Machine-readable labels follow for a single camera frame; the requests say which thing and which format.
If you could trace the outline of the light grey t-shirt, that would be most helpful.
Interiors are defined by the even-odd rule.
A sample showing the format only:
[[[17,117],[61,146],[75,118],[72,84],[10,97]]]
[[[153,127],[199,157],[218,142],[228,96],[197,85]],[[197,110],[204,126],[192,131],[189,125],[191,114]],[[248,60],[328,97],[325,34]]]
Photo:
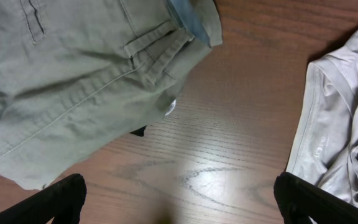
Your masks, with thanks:
[[[358,30],[308,64],[287,172],[358,208]]]

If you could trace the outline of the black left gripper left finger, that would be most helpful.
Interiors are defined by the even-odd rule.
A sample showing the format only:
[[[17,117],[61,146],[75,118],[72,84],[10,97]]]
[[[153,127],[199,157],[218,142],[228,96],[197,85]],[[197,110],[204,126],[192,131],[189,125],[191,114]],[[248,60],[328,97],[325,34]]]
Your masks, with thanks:
[[[0,224],[79,224],[86,192],[83,176],[69,175],[0,212]]]

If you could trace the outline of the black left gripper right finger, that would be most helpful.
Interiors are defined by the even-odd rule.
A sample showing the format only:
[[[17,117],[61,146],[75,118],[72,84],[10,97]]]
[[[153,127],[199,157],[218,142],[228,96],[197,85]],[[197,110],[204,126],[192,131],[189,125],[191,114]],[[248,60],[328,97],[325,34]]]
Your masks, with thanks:
[[[358,224],[358,208],[289,172],[276,178],[273,194],[285,224]]]

